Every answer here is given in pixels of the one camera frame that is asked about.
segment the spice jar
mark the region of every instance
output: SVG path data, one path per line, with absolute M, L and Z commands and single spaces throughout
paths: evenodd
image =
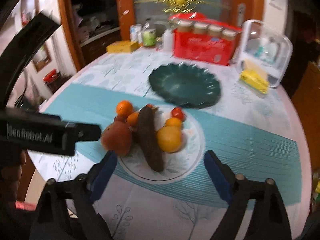
M 223 30 L 222 38 L 227 41 L 233 41 L 236 38 L 237 33 L 232 30 Z
M 212 37 L 221 37 L 221 32 L 222 32 L 223 27 L 219 25 L 213 25 L 211 24 L 209 26 L 208 34 Z
M 190 32 L 192 22 L 191 21 L 178 21 L 178 32 Z
M 208 28 L 208 24 L 197 22 L 193 26 L 193 33 L 194 34 L 207 34 L 207 28 Z

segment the dark green plate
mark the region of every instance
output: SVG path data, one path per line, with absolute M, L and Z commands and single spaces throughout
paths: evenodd
M 221 95 L 219 81 L 197 65 L 161 65 L 152 71 L 149 83 L 165 101 L 183 107 L 213 106 Z

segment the person's hand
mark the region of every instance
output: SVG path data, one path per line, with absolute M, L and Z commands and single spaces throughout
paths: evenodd
M 20 154 L 19 166 L 4 167 L 1 170 L 0 197 L 5 201 L 16 201 L 21 179 L 22 165 L 26 163 L 26 150 Z

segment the white wall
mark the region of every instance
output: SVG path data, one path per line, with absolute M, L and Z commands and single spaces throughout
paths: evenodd
M 51 14 L 53 16 L 53 19 L 60 22 L 58 0 L 39 0 L 39 10 L 43 11 L 46 15 Z M 15 20 L 15 28 L 16 28 L 16 31 L 18 32 L 22 29 L 20 2 L 14 8 L 14 10 L 12 11 L 12 14 Z M 76 68 L 71 58 L 62 26 L 60 26 L 55 31 L 54 35 L 58 41 L 58 53 L 59 53 L 58 56 L 60 56 L 62 65 L 58 64 L 57 62 L 57 59 L 53 50 L 52 39 L 49 38 L 46 41 L 46 45 L 48 47 L 49 54 L 52 61 L 49 64 L 47 64 L 43 69 L 41 69 L 39 72 L 36 71 L 34 64 L 32 62 L 30 62 L 30 64 L 27 66 L 29 75 L 32 76 L 36 86 L 38 87 L 40 94 L 45 98 L 49 98 L 52 95 L 51 91 L 43 82 L 43 78 L 51 70 L 58 69 L 62 73 L 69 74 L 69 75 L 73 75 L 76 73 Z
M 284 33 L 288 0 L 264 0 L 263 21 L 279 33 Z
M 6 21 L 6 23 L 4 24 L 4 27 L 0 31 L 0 55 L 2 54 L 4 49 L 7 47 L 7 45 L 10 43 L 10 41 L 15 36 L 15 34 L 16 34 L 16 28 L 14 25 L 14 18 L 10 16 Z M 24 75 L 21 74 L 13 88 L 14 92 L 10 97 L 8 106 L 14 105 L 15 101 L 23 93 L 24 87 L 25 87 L 25 78 L 24 78 Z M 28 80 L 28 88 L 25 95 L 31 100 L 33 100 L 30 79 Z

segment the dark green cucumber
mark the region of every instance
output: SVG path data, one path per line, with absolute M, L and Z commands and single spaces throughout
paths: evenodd
M 143 107 L 138 115 L 137 134 L 144 157 L 151 169 L 157 172 L 164 170 L 162 150 L 159 148 L 155 131 L 155 111 Z

